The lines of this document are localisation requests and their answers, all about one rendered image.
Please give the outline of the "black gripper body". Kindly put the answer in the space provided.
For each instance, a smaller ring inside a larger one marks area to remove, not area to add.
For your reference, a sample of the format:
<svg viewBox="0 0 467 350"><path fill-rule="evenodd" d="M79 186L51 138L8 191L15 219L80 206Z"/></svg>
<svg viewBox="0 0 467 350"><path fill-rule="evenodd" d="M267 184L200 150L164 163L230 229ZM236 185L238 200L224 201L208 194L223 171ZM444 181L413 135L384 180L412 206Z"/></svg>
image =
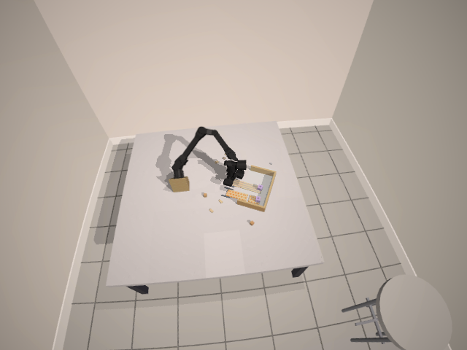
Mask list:
<svg viewBox="0 0 467 350"><path fill-rule="evenodd" d="M236 169L234 171L229 171L228 169L226 170L227 171L227 176L228 178L227 179L224 179L223 181L223 184L226 185L226 186L229 186L231 187L232 184L233 184L233 180L234 180L234 173L236 172Z"/></svg>

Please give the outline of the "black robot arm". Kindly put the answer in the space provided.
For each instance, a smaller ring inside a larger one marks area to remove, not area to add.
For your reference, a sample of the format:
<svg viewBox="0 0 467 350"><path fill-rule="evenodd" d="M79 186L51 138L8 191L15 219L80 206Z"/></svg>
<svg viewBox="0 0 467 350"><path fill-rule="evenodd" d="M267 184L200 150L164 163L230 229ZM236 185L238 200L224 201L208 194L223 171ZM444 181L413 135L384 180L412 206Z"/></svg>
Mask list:
<svg viewBox="0 0 467 350"><path fill-rule="evenodd" d="M188 162L187 157L196 146L198 141L202 139L205 135L213 135L220 146L224 149L224 152L228 159L224 161L224 166L227 166L229 171L234 171L234 178L242 179L244 176L244 170L247 170L246 160L238 160L236 153L225 143L223 138L220 136L217 130L215 129L206 129L204 127L199 127L193 137L191 143L188 145L186 150L174 161L172 169L174 171L174 179L184 178L183 167ZM234 162L234 161L237 162ZM238 169L238 170L237 170Z"/></svg>

